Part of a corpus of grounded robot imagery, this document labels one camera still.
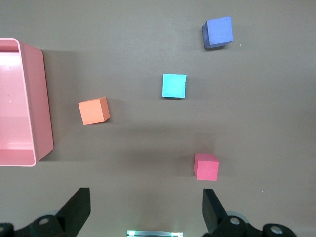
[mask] orange cube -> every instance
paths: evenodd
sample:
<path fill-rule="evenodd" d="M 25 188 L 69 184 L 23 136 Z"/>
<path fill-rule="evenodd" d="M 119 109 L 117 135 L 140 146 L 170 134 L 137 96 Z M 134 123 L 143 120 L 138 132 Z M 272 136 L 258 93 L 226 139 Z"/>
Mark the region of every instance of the orange cube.
<path fill-rule="evenodd" d="M 83 125 L 105 122 L 110 118 L 107 98 L 87 100 L 79 103 Z"/>

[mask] pink tray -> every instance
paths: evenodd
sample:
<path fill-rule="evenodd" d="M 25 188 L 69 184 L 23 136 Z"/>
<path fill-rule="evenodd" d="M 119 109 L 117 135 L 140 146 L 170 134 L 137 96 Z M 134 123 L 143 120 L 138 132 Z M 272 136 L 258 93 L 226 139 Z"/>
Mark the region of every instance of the pink tray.
<path fill-rule="evenodd" d="M 34 166 L 53 147 L 43 53 L 0 38 L 0 166 Z"/>

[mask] screw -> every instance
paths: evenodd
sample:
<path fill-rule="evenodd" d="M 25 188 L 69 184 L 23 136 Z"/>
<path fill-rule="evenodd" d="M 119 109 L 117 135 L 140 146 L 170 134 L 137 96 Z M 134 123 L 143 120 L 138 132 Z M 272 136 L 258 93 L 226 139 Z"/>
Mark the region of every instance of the screw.
<path fill-rule="evenodd" d="M 230 219 L 230 222 L 231 222 L 232 224 L 234 224 L 234 225 L 239 225 L 239 224 L 240 224 L 240 220 L 237 219 L 236 217 L 232 217 L 232 218 Z"/>
<path fill-rule="evenodd" d="M 281 230 L 281 228 L 278 227 L 278 226 L 271 226 L 271 227 L 270 227 L 270 230 L 271 230 L 273 233 L 275 233 L 275 234 L 282 234 L 282 233 L 283 233 L 283 231 Z"/>
<path fill-rule="evenodd" d="M 40 225 L 45 225 L 46 223 L 48 223 L 49 222 L 49 220 L 47 219 L 47 218 L 44 218 L 44 219 L 41 219 L 40 221 L 39 221 L 39 224 Z"/>

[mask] foam cube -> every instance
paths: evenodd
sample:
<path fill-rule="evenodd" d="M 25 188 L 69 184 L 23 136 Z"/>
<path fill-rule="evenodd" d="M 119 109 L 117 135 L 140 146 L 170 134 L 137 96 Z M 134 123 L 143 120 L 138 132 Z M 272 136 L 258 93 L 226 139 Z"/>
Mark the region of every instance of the foam cube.
<path fill-rule="evenodd" d="M 230 16 L 208 20 L 202 32 L 205 49 L 222 47 L 234 40 Z"/>
<path fill-rule="evenodd" d="M 185 98 L 186 79 L 184 74 L 163 74 L 162 96 L 168 98 Z"/>
<path fill-rule="evenodd" d="M 83 125 L 105 122 L 110 118 L 107 98 L 80 102 L 79 109 Z"/>
<path fill-rule="evenodd" d="M 219 161 L 214 154 L 196 153 L 194 174 L 199 180 L 217 180 Z"/>

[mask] red cube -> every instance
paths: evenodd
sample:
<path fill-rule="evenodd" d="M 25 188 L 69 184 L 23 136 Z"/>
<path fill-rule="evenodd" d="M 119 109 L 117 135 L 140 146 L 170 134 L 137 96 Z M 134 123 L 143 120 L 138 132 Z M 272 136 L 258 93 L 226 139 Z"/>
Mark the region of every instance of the red cube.
<path fill-rule="evenodd" d="M 79 103 L 83 125 L 105 122 L 110 118 L 107 98 L 87 100 Z"/>
<path fill-rule="evenodd" d="M 198 180 L 217 180 L 219 161 L 214 154 L 196 153 L 194 174 Z"/>

